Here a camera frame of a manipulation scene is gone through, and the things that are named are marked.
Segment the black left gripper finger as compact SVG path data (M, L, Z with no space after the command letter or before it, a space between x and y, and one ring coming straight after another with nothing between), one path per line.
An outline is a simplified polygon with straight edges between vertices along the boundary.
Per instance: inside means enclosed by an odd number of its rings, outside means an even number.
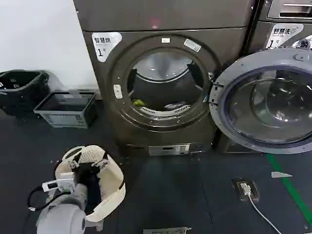
M103 151L96 155L94 162L91 164L91 168L103 168L108 164L108 153L106 151Z
M80 164L78 162L79 162L80 157L81 157L81 153L78 153L77 155L73 157L72 161L70 161L70 168L72 172L76 172L79 169Z

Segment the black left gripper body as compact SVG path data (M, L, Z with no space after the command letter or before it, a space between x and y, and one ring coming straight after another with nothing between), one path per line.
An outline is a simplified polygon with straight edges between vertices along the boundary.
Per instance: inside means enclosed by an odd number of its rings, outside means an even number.
M82 163L73 169L73 172L78 184L91 186L99 182L98 173L100 169L98 166L93 166L92 163Z

